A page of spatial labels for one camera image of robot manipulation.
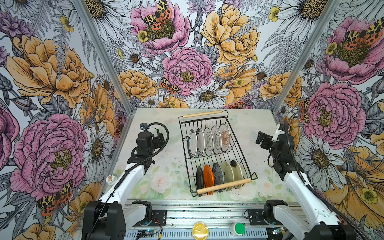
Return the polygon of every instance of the orange plate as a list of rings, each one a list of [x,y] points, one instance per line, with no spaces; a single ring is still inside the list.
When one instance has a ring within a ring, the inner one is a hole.
[[[212,172],[212,169],[206,165],[204,167],[204,182],[205,182],[205,187],[212,187],[215,185],[215,178],[214,178],[214,173]]]

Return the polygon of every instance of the plate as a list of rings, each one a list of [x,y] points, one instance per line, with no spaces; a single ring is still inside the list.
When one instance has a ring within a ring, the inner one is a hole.
[[[205,145],[203,130],[201,130],[201,128],[198,128],[196,130],[196,135],[197,135],[197,155],[201,157],[203,156],[204,145]]]
[[[219,126],[220,136],[221,136],[221,150],[226,152],[231,144],[231,136],[229,134],[229,129],[227,125],[221,124]]]
[[[223,184],[224,183],[223,171],[221,170],[221,167],[217,162],[214,163],[212,167],[212,172],[214,173],[215,186]]]
[[[231,164],[229,164],[229,162],[223,162],[223,164],[221,165],[221,170],[223,171],[225,183],[234,181],[235,176],[233,175],[233,170],[232,170]]]
[[[196,188],[202,189],[204,188],[204,176],[203,176],[203,170],[200,166],[197,167],[196,171]]]
[[[197,153],[197,135],[193,129],[190,130],[189,136],[187,137],[187,149],[189,156],[194,158]]]
[[[212,133],[209,128],[204,129],[204,138],[205,138],[205,154],[209,157],[212,155],[214,150],[214,139],[212,138]]]
[[[221,135],[220,131],[216,126],[213,126],[212,129],[212,137],[214,140],[214,153],[218,154],[221,150]]]
[[[215,185],[214,173],[212,172],[212,169],[208,165],[205,165],[204,167],[204,182],[205,182],[205,187],[212,187]]]
[[[231,167],[233,168],[233,175],[235,177],[234,181],[242,180],[243,179],[243,171],[240,168],[240,165],[235,161],[231,161]],[[236,189],[241,188],[241,184],[236,186]]]

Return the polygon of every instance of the orange flower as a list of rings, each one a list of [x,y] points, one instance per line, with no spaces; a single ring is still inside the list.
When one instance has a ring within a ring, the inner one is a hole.
[[[122,71],[119,75],[119,80],[128,99],[131,96],[135,96],[144,100],[144,98],[155,96],[158,93],[156,82],[141,71]],[[113,94],[116,98],[120,99],[116,89],[113,91]]]
[[[189,108],[188,104],[181,98],[174,96],[164,97],[164,102],[159,102],[158,108]]]
[[[220,67],[214,75],[219,80],[226,81],[222,89],[228,88],[229,95],[225,96],[225,104],[234,103],[240,100],[240,98],[246,95],[245,91],[248,93],[252,90],[252,80],[255,75],[256,69],[250,68],[240,68],[237,69],[237,66],[229,64],[225,67]]]
[[[288,116],[282,120],[282,122],[288,122],[288,130],[291,136],[293,137],[293,142],[295,143],[294,151],[300,142],[300,129],[299,129],[299,119],[294,118],[293,116],[288,119]]]
[[[55,95],[62,96],[70,108],[75,108],[81,98],[90,92],[89,73],[73,49],[66,47],[65,62],[61,80],[58,80],[56,53],[58,45],[52,39],[44,43],[34,36],[13,38],[13,44],[23,53],[24,58],[17,56],[7,58],[7,70],[15,80],[22,96],[44,96],[41,104],[48,103]]]
[[[267,78],[268,84],[264,84],[260,87],[260,97],[267,97],[268,99],[273,98],[274,96],[278,96],[285,85],[289,74],[291,71],[285,72],[283,74],[278,73],[276,75],[272,75],[270,78]],[[303,78],[298,77],[290,89],[287,97],[285,98],[285,102],[290,106],[294,107],[298,104],[298,100],[301,98],[301,85],[303,83]]]
[[[71,222],[80,218],[84,214],[84,209],[90,201],[97,201],[98,194],[101,190],[101,183],[91,182],[83,187],[79,195],[70,203],[72,213],[67,215],[67,219]]]
[[[347,184],[324,192],[333,205],[354,219],[367,215],[365,225],[379,228],[384,222],[384,162],[365,146],[349,146],[347,169],[341,170]]]
[[[55,230],[56,227],[50,226],[49,223],[46,223],[44,227],[38,223],[34,223],[13,240],[55,240]]]
[[[79,109],[80,122],[90,126],[96,123],[97,126],[103,122],[107,130],[113,136],[115,134],[115,113],[112,101],[108,98],[109,93],[101,84],[97,84],[96,90],[92,91],[92,97],[84,98]]]
[[[220,16],[212,11],[205,20],[201,34],[209,41],[205,45],[217,46],[219,63],[242,66],[248,62],[247,58],[255,55],[260,36],[256,26],[251,31],[244,30],[241,36],[234,36],[251,24],[249,17],[240,14],[238,8],[224,4]]]

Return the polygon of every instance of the green button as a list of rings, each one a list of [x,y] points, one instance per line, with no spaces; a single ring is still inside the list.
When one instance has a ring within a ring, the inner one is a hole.
[[[235,231],[238,233],[238,234],[244,234],[245,233],[245,226],[242,224],[242,223],[237,223],[235,225]]]

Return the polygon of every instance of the yellow button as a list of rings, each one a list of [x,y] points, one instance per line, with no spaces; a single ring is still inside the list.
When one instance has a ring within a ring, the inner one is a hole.
[[[196,240],[206,240],[208,237],[208,227],[203,222],[196,223],[192,228],[192,235]]]

